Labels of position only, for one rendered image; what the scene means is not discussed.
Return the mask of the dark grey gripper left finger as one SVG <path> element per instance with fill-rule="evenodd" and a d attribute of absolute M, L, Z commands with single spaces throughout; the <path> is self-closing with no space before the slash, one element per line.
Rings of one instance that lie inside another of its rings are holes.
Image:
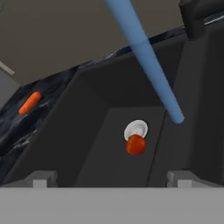
<path fill-rule="evenodd" d="M 18 181 L 10 182 L 3 187 L 10 188 L 47 188 L 57 187 L 58 174 L 56 171 L 34 171 L 29 176 Z"/>

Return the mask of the white sink drain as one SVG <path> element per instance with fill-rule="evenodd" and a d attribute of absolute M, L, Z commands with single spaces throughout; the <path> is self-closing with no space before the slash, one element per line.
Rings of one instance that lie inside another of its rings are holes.
<path fill-rule="evenodd" d="M 129 138 L 133 135 L 139 135 L 140 137 L 145 138 L 148 133 L 148 130 L 149 128 L 145 121 L 143 120 L 132 121 L 126 126 L 123 132 L 124 139 L 128 141 Z"/>

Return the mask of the red tomato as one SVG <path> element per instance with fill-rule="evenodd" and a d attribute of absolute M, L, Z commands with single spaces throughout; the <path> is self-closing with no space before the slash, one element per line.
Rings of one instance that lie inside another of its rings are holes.
<path fill-rule="evenodd" d="M 129 154 L 142 154 L 145 151 L 145 140 L 139 135 L 132 135 L 126 143 L 126 151 Z"/>

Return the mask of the dark grey sink basin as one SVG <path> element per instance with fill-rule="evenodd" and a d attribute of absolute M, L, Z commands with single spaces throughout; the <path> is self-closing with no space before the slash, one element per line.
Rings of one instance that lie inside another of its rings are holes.
<path fill-rule="evenodd" d="M 190 40 L 181 31 L 153 40 L 185 120 L 176 124 L 129 49 L 21 87 L 0 110 L 0 185 L 56 171 L 61 187 L 162 187 L 188 170 L 224 184 L 224 19 Z M 18 113 L 35 91 L 38 103 Z M 142 154 L 123 132 L 148 125 Z"/>

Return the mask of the dark grey sink faucet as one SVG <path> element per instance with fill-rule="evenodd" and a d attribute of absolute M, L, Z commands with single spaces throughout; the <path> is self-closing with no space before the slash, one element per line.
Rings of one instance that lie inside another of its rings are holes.
<path fill-rule="evenodd" d="M 199 39 L 206 33 L 204 19 L 224 11 L 224 0 L 179 0 L 185 32 L 189 39 Z"/>

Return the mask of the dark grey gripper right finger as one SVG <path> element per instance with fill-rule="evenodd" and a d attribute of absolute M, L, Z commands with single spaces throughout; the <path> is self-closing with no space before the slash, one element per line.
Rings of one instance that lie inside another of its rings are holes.
<path fill-rule="evenodd" d="M 221 185 L 197 177 L 191 171 L 168 171 L 166 186 L 174 188 L 221 187 Z"/>

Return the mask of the blue water stream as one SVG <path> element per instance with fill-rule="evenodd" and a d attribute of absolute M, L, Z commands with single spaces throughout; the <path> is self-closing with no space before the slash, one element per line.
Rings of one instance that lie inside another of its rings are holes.
<path fill-rule="evenodd" d="M 182 123 L 185 120 L 183 112 L 130 0 L 104 0 L 104 2 L 122 30 L 123 36 L 127 39 L 132 52 L 170 118 L 174 123 Z"/>

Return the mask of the orange carrot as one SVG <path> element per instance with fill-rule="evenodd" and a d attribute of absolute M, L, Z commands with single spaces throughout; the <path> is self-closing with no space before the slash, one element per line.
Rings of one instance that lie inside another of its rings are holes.
<path fill-rule="evenodd" d="M 24 102 L 24 104 L 21 106 L 19 109 L 18 113 L 20 115 L 24 115 L 28 113 L 40 100 L 41 98 L 41 93 L 39 91 L 33 92 L 27 100 Z"/>

